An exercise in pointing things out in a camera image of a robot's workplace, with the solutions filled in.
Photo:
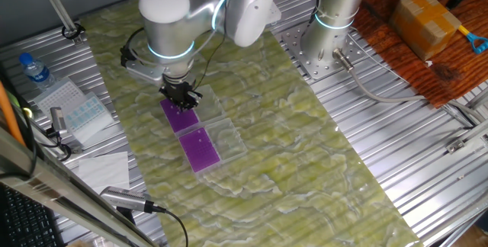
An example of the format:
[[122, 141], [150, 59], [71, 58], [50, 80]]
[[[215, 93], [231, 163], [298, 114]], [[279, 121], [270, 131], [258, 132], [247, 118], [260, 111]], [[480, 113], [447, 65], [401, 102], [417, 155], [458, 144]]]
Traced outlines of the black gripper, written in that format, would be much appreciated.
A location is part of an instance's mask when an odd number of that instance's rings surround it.
[[197, 91], [192, 91], [192, 84], [188, 82], [165, 82], [164, 86], [159, 89], [159, 92], [175, 106], [184, 108], [185, 110], [197, 107], [202, 99], [202, 94]]

